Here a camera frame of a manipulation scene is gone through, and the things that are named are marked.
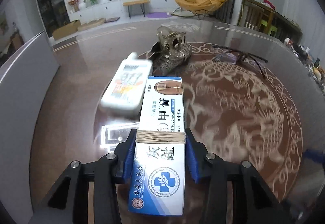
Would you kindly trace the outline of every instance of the tv stand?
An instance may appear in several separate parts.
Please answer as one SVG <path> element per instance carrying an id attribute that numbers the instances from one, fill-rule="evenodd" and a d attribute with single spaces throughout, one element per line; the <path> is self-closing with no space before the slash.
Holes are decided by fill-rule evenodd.
<path id="1" fill-rule="evenodd" d="M 69 13 L 68 15 L 70 21 L 80 20 L 81 24 L 84 24 L 100 18 L 108 19 L 112 17 L 121 17 L 121 20 L 123 20 L 123 18 L 127 19 L 127 17 L 131 17 L 131 15 L 135 14 L 145 15 L 148 12 L 173 12 L 178 8 L 175 0 L 147 0 L 148 2 L 144 3 L 145 10 L 141 10 L 140 8 L 137 9 L 137 7 L 133 8 L 132 6 L 130 6 L 128 10 L 127 5 L 124 4 L 126 2 L 136 1 L 144 0 L 106 0 L 105 2 L 102 0 L 99 4 L 87 7 L 72 14 Z"/>

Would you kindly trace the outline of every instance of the white bottle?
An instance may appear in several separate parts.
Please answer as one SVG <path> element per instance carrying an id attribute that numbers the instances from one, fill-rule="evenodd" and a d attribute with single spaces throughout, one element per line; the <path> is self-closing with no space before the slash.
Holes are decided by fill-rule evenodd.
<path id="1" fill-rule="evenodd" d="M 139 114 L 147 78 L 152 74 L 152 61 L 137 57 L 132 52 L 120 64 L 100 101 L 101 110 L 110 109 L 128 117 Z"/>

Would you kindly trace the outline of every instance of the white cabinet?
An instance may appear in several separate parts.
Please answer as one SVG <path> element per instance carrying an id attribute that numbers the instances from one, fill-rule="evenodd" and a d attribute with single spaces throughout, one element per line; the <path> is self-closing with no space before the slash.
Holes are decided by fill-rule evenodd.
<path id="1" fill-rule="evenodd" d="M 151 0 L 151 8 L 159 9 L 159 8 L 177 8 L 175 0 Z"/>
<path id="2" fill-rule="evenodd" d="M 121 16 L 119 1 L 110 1 L 104 4 L 93 6 L 95 19 L 113 18 Z"/>
<path id="3" fill-rule="evenodd" d="M 70 21 L 79 19 L 81 24 L 100 18 L 128 17 L 127 7 L 123 6 L 124 2 L 136 0 L 107 0 L 106 3 L 90 6 L 83 10 L 69 14 Z M 178 5 L 175 0 L 149 0 L 145 4 L 145 11 L 148 12 L 172 12 Z M 131 14 L 142 14 L 140 6 L 131 7 Z"/>
<path id="4" fill-rule="evenodd" d="M 79 19 L 81 24 L 94 20 L 93 7 L 88 7 L 86 9 L 79 10 L 75 13 L 69 14 L 69 18 L 70 21 Z"/>
<path id="5" fill-rule="evenodd" d="M 79 14 L 79 19 L 81 24 L 83 23 L 88 23 L 89 21 L 94 20 L 94 12 L 93 12 L 93 7 L 88 7 L 84 10 L 81 10 Z"/>

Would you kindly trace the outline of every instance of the nail cream box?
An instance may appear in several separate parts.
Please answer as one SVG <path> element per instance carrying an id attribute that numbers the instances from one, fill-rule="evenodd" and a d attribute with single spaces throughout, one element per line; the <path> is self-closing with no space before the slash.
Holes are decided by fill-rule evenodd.
<path id="1" fill-rule="evenodd" d="M 184 132 L 182 79 L 147 79 L 139 130 Z M 136 143 L 129 211 L 182 215 L 185 145 Z"/>

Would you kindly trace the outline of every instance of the purple mat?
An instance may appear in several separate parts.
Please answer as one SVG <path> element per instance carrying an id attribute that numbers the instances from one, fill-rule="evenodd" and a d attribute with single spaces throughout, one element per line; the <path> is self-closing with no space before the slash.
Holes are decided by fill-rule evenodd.
<path id="1" fill-rule="evenodd" d="M 148 18 L 170 18 L 171 15 L 167 15 L 166 12 L 154 12 L 147 14 Z"/>

